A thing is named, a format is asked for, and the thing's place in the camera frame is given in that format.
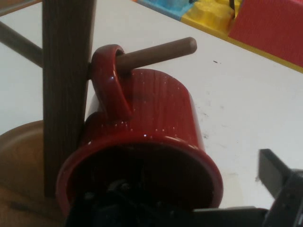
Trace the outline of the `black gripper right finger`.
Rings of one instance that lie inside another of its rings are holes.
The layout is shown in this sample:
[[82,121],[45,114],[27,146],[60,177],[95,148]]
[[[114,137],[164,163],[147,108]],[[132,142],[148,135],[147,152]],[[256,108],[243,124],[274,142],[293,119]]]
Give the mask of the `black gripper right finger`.
[[258,177],[275,201],[262,226],[303,225],[303,171],[290,169],[270,149],[259,151]]

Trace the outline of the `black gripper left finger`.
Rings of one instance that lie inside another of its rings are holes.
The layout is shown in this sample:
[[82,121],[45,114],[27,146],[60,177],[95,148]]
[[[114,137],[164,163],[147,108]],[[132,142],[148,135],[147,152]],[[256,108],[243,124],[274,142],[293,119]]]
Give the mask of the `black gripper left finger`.
[[194,216],[153,197],[142,184],[114,182],[102,193],[79,194],[67,216],[69,227],[194,227]]

